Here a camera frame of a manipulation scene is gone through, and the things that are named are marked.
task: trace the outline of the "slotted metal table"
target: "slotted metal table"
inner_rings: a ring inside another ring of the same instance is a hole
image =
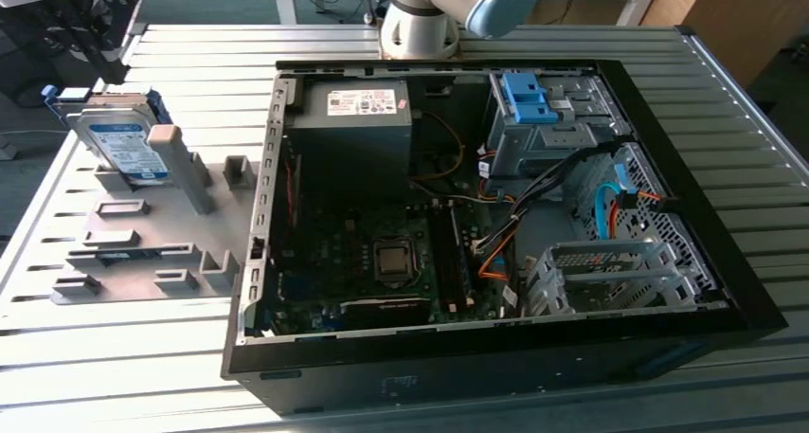
[[[69,136],[0,260],[0,430],[809,431],[809,170],[701,42],[665,28],[522,27],[463,45],[477,59],[623,61],[790,328],[645,384],[280,419],[219,377],[228,298],[48,299],[99,194]],[[275,62],[376,58],[375,32],[150,26],[126,58],[202,158],[258,159]]]

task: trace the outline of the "blue drive bracket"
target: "blue drive bracket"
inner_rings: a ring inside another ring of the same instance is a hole
[[[559,114],[551,111],[545,100],[546,90],[534,73],[503,73],[502,80],[517,123],[559,122]]]

